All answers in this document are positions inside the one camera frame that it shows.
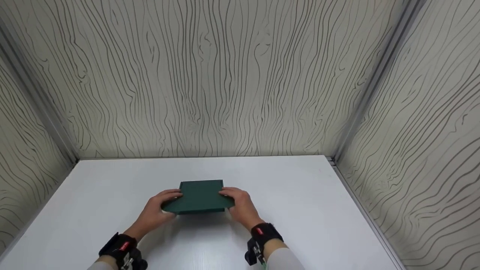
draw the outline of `black wrist strap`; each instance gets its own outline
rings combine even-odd
[[[115,259],[119,270],[145,270],[147,262],[137,249],[137,240],[126,234],[116,233],[98,252],[99,256],[108,255]]]
[[[252,228],[250,231],[253,240],[258,244],[260,252],[264,253],[265,243],[272,239],[280,239],[283,242],[282,236],[276,231],[271,223],[260,223]]]
[[[265,266],[265,243],[272,239],[279,239],[283,242],[283,238],[271,223],[260,223],[253,227],[250,233],[252,238],[247,243],[245,260],[249,265],[254,265],[257,261],[260,261]]]

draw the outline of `wrist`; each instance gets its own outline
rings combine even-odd
[[[266,223],[266,222],[261,218],[256,218],[246,222],[243,226],[250,232],[253,227],[257,226],[260,223]]]
[[[145,230],[137,226],[135,223],[130,226],[126,231],[123,232],[123,234],[128,235],[132,238],[135,238],[137,240],[137,243],[140,242],[140,240],[147,234]]]

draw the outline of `wood grain pattern wall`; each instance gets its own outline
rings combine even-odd
[[[0,0],[81,158],[332,155],[400,0]]]
[[[430,0],[339,168],[411,270],[480,268],[480,2]]]
[[[72,164],[0,60],[0,254]]]

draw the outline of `white sleeve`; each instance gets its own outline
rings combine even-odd
[[[104,261],[98,261],[92,264],[87,270],[113,270],[113,268]]]
[[[305,270],[295,254],[286,247],[275,250],[267,261],[268,270]]]

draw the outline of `white table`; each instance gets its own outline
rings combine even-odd
[[[207,179],[247,190],[307,269],[396,269],[324,156],[83,160],[0,269],[85,270],[149,197]],[[152,270],[246,270],[248,239],[228,214],[213,213],[177,217],[139,248]]]

